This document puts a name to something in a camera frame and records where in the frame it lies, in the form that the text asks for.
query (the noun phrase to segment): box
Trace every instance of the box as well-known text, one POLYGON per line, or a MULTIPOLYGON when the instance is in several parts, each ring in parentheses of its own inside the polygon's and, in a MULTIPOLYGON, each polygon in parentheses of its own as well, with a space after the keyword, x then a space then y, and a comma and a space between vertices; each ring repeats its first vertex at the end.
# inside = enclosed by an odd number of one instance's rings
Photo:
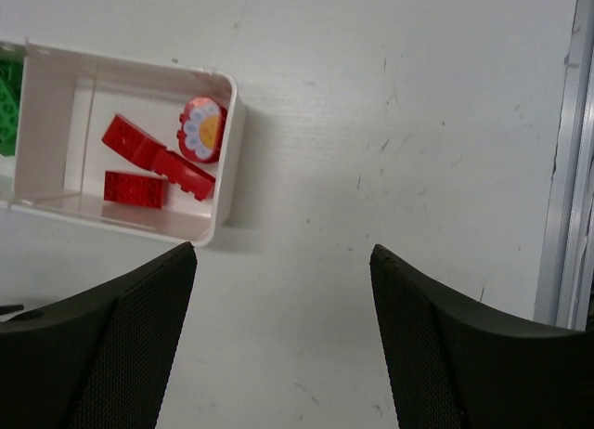
POLYGON ((245 121, 236 81, 221 71, 152 65, 34 42, 0 42, 25 56, 16 156, 0 158, 0 207, 154 239, 206 245, 228 217, 245 121), (178 151, 179 116, 190 99, 228 109, 211 200, 170 186, 162 210, 103 201, 106 170, 150 175, 101 142, 116 113, 178 151))

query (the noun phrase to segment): scratched surface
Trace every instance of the scratched surface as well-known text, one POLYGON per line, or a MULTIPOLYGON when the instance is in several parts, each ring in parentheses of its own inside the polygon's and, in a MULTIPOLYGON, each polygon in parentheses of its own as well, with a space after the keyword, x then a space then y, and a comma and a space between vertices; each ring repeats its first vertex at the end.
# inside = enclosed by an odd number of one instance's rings
MULTIPOLYGON (((219 67, 250 108, 160 427, 395 427, 376 242, 532 316, 574 7, 0 0, 0 36, 219 67)), ((0 213, 0 236, 3 295, 32 305, 166 249, 15 213, 0 213)))

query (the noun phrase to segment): white tabletop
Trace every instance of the white tabletop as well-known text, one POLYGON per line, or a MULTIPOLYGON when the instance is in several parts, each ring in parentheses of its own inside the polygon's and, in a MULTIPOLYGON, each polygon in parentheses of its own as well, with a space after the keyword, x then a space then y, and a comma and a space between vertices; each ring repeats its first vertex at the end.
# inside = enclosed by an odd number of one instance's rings
MULTIPOLYGON (((531 317, 575 0, 0 0, 0 37, 218 67, 249 107, 162 428, 395 427, 381 242, 531 317)), ((3 299, 38 305, 169 246, 0 213, 3 299)))

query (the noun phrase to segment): white table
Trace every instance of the white table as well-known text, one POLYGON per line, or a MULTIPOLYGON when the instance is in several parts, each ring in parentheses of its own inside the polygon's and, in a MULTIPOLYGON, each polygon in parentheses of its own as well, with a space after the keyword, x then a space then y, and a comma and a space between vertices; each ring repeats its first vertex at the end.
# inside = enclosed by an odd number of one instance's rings
MULTIPOLYGON (((250 111, 162 428, 395 427, 381 242, 531 317, 575 0, 0 0, 0 37, 219 67, 250 111)), ((168 245, 0 213, 2 302, 168 245)))

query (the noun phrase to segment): red block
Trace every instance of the red block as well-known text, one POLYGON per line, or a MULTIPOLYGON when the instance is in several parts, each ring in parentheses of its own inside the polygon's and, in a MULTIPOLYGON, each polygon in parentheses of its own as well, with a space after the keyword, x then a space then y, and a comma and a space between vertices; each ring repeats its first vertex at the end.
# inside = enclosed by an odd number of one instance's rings
POLYGON ((153 171, 166 176, 170 183, 180 186, 184 192, 194 194, 196 200, 213 196, 214 177, 170 150, 160 150, 153 164, 153 171))
POLYGON ((103 200, 161 209, 167 194, 167 181, 156 176, 105 172, 103 200))
POLYGON ((115 115, 102 141, 130 163, 148 171, 152 170, 157 152, 165 149, 162 143, 122 115, 115 115))

